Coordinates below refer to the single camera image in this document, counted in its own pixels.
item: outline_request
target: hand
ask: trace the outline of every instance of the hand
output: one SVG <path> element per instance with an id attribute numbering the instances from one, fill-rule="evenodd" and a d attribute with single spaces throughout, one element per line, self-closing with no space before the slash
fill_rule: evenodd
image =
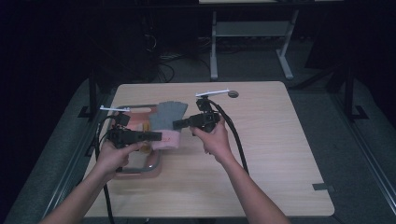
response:
<path id="1" fill-rule="evenodd" d="M 115 176 L 117 168 L 128 164 L 129 154 L 142 146 L 143 143 L 136 143 L 128 147 L 116 148 L 112 142 L 105 141 L 102 144 L 99 158 L 92 170 L 102 175 L 108 181 Z"/>
<path id="2" fill-rule="evenodd" d="M 221 164 L 229 159 L 234 159 L 224 123 L 224 118 L 220 117 L 220 121 L 211 133 L 206 133 L 196 127 L 190 127 L 191 132 L 203 141 L 205 153 L 214 155 L 216 161 Z"/>

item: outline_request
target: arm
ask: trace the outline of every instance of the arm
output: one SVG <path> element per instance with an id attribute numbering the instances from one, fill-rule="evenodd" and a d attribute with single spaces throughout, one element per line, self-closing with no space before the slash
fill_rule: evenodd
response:
<path id="1" fill-rule="evenodd" d="M 87 177 L 40 223 L 79 223 L 105 183 L 115 176 L 116 169 L 128 164 L 129 153 L 140 147 L 140 144 L 132 144 L 116 149 L 111 142 L 104 142 L 98 161 Z"/>
<path id="2" fill-rule="evenodd" d="M 191 128 L 191 131 L 204 142 L 205 153 L 214 155 L 216 161 L 227 172 L 250 224 L 290 223 L 233 156 L 224 126 L 224 118 L 221 118 L 212 133 L 205 133 L 198 128 Z"/>

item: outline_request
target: wrist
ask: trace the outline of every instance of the wrist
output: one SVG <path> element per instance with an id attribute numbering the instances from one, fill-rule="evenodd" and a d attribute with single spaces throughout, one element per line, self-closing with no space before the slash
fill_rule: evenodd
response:
<path id="1" fill-rule="evenodd" d="M 109 180 L 111 180 L 114 177 L 114 174 L 108 174 L 106 171 L 102 170 L 98 166 L 93 166 L 92 170 L 90 171 L 89 175 L 97 179 L 101 185 L 105 185 Z"/>

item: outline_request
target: pink fabric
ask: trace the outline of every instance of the pink fabric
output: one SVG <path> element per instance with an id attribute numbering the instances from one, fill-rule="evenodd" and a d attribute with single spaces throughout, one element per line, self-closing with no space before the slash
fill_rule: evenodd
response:
<path id="1" fill-rule="evenodd" d="M 156 130 L 154 132 L 162 133 L 163 140 L 151 142 L 151 147 L 153 150 L 178 148 L 180 143 L 180 132 L 172 130 Z"/>

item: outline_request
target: desk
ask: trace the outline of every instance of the desk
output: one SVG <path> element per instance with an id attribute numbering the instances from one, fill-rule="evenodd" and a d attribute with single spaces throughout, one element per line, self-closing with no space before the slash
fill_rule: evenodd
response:
<path id="1" fill-rule="evenodd" d="M 312 2 L 329 2 L 343 0 L 315 0 Z M 200 0 L 200 4 L 231 4 L 231 3 L 275 3 L 276 0 Z M 299 10 L 295 9 L 287 21 L 217 21 L 216 11 L 213 12 L 212 21 L 212 48 L 210 53 L 210 78 L 217 80 L 218 62 L 216 56 L 216 37 L 217 36 L 283 36 L 284 44 L 281 49 L 276 50 L 276 56 L 282 67 L 285 78 L 293 79 L 293 73 L 290 70 L 286 60 L 286 51 L 288 49 L 294 25 L 297 21 Z"/>
<path id="2" fill-rule="evenodd" d="M 189 104 L 185 118 L 199 113 L 194 94 L 229 88 L 211 97 L 233 119 L 253 180 L 289 217 L 331 216 L 334 212 L 304 131 L 281 82 L 211 82 L 132 84 L 119 86 L 112 106 L 151 105 L 165 101 Z M 233 135 L 231 148 L 239 160 Z M 188 129 L 180 149 L 163 151 L 163 170 L 150 179 L 111 180 L 108 183 L 115 217 L 244 217 L 233 187 L 219 163 L 203 151 Z M 95 161 L 92 157 L 87 173 Z M 86 217 L 106 217 L 102 192 Z"/>

